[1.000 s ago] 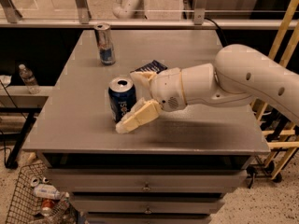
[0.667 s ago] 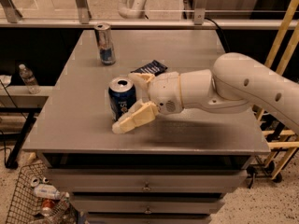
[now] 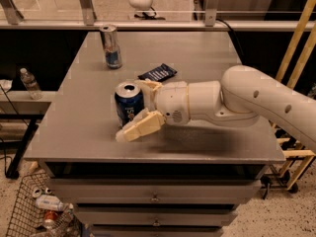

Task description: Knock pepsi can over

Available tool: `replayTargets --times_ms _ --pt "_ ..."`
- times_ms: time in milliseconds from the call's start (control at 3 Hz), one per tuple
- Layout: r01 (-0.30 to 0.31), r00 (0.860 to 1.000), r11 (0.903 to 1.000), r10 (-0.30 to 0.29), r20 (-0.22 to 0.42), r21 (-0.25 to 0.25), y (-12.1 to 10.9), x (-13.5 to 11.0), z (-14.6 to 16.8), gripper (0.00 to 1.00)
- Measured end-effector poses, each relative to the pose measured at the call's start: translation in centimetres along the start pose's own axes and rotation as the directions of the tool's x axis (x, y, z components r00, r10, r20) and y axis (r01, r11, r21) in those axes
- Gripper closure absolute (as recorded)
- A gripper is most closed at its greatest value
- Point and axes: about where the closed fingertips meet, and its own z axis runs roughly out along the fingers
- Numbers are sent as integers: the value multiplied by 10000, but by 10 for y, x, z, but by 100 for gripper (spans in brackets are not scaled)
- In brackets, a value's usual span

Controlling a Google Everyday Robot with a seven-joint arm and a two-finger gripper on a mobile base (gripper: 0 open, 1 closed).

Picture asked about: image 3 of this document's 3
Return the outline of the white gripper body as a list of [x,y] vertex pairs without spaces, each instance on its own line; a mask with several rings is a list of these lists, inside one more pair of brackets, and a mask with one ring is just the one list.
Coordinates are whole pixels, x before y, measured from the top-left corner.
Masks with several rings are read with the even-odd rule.
[[163,85],[155,94],[155,107],[164,116],[166,124],[188,123],[188,84],[180,81]]

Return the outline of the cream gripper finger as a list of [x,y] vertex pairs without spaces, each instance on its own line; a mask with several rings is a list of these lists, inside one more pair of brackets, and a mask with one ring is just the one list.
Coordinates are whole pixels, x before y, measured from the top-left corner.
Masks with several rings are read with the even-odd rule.
[[165,118],[159,111],[142,110],[116,134],[117,142],[130,142],[161,129]]
[[134,83],[141,89],[144,99],[144,107],[149,111],[155,110],[155,94],[162,87],[160,82],[145,80],[135,80]]

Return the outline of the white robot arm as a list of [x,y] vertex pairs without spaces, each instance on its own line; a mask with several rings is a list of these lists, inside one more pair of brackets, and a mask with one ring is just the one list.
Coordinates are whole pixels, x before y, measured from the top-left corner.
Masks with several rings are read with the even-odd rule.
[[144,107],[117,132],[119,142],[154,133],[164,124],[197,119],[244,127],[263,117],[316,150],[316,101],[255,68],[233,66],[219,81],[162,84],[146,79],[135,84],[144,93]]

